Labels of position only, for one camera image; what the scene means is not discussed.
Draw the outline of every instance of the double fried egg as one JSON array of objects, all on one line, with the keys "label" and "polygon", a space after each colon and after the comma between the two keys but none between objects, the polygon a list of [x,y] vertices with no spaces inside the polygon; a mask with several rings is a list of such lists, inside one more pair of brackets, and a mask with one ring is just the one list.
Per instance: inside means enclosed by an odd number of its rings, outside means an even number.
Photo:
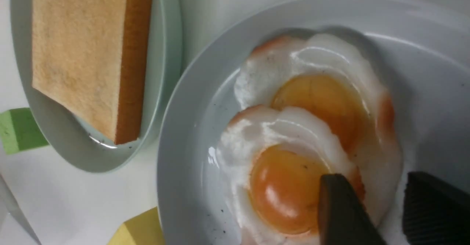
[{"label": "double fried egg", "polygon": [[252,244],[319,244],[319,178],[342,173],[371,221],[388,210],[401,154],[387,89],[359,50],[328,34],[254,49],[234,87],[243,111],[216,158],[225,200]]}]

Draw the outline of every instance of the white table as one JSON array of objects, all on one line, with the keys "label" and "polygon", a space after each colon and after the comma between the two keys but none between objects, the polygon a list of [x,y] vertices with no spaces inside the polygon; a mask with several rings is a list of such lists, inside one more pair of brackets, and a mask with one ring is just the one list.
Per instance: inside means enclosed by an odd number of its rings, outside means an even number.
[{"label": "white table", "polygon": [[[243,16],[282,0],[181,0],[185,64]],[[470,0],[427,0],[470,15]],[[0,0],[0,111],[27,107],[10,29],[10,0]],[[122,169],[77,170],[51,147],[5,156],[0,174],[44,245],[104,245],[128,218],[156,206],[156,143]],[[0,244],[32,244],[7,217]]]}]

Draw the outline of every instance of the slice of bread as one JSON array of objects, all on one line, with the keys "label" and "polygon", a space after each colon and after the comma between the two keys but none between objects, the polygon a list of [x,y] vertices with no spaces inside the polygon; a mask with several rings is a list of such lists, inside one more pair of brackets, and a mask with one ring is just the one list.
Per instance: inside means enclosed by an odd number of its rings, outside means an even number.
[{"label": "slice of bread", "polygon": [[32,86],[115,144],[141,126],[152,0],[32,0]]}]

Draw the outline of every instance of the orange yolk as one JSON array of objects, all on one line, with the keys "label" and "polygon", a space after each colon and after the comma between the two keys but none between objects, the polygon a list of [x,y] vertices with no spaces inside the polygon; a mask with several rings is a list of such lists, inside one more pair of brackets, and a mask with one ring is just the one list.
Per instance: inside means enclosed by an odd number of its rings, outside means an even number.
[{"label": "orange yolk", "polygon": [[290,79],[275,94],[271,107],[304,108],[325,121],[338,136],[344,151],[351,153],[361,137],[365,111],[359,95],[331,76],[303,75]]},{"label": "orange yolk", "polygon": [[318,232],[319,180],[328,167],[275,145],[263,151],[250,176],[250,198],[258,215],[277,231]]}]

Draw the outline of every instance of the yellow block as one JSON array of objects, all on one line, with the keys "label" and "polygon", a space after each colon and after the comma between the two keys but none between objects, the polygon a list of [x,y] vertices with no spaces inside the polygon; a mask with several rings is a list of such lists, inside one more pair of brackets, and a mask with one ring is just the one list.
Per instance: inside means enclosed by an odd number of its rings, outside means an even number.
[{"label": "yellow block", "polygon": [[164,245],[158,208],[152,208],[124,222],[108,245]]}]

